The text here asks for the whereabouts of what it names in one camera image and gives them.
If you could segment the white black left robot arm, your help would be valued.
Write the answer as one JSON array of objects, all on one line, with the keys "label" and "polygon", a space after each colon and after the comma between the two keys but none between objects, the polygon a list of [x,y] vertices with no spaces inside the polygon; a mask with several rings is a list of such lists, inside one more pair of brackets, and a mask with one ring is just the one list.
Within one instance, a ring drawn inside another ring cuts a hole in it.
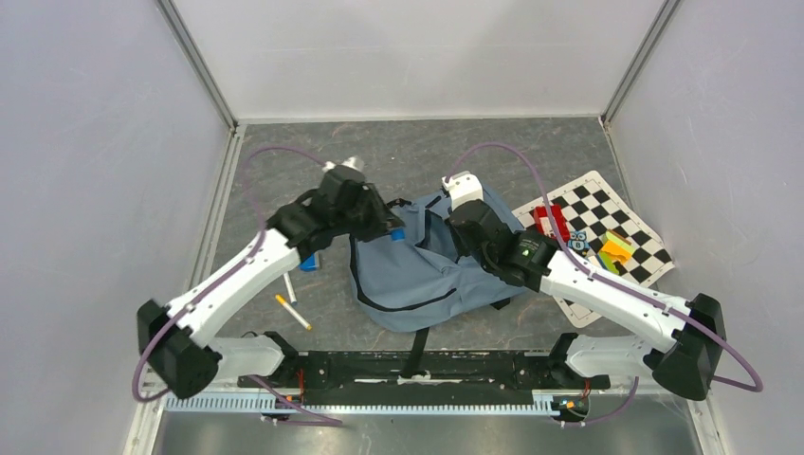
[{"label": "white black left robot arm", "polygon": [[140,359],[133,396],[144,399],[139,388],[145,367],[180,399],[197,395],[216,379],[249,374],[275,386],[290,384],[298,361],[277,342],[267,336],[221,338],[219,330],[269,284],[335,238],[372,241],[403,226],[360,170],[328,165],[317,187],[277,209],[222,268],[166,303],[149,299],[137,309]]}]

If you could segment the blue grey glue stick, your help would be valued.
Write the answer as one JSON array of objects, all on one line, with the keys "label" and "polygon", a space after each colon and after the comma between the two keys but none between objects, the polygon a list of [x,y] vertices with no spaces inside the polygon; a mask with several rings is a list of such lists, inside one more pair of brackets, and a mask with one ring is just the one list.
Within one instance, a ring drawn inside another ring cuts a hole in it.
[{"label": "blue grey glue stick", "polygon": [[402,228],[395,229],[391,232],[391,239],[393,242],[403,241],[405,238],[406,234]]}]

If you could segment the blue fabric backpack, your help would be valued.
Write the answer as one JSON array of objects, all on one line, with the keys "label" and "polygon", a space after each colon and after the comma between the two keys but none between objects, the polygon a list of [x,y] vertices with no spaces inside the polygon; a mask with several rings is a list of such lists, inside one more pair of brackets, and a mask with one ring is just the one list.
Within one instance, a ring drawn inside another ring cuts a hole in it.
[{"label": "blue fabric backpack", "polygon": [[406,238],[351,238],[349,271],[358,305],[375,323],[415,335],[400,372],[411,378],[421,372],[431,326],[478,308],[502,308],[524,290],[486,273],[474,257],[459,255],[447,224],[445,191],[394,199],[388,206],[405,223]]}]

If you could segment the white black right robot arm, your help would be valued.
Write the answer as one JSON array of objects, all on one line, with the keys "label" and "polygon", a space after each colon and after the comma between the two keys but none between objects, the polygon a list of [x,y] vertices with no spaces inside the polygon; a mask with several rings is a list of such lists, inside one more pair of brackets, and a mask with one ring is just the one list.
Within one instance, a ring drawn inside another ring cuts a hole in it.
[{"label": "white black right robot arm", "polygon": [[725,335],[722,306],[704,293],[692,300],[634,284],[565,252],[535,230],[514,230],[484,201],[447,219],[458,252],[501,281],[583,304],[628,329],[627,337],[562,337],[547,362],[550,379],[571,387],[582,377],[650,376],[665,390],[702,401],[709,393]]}]

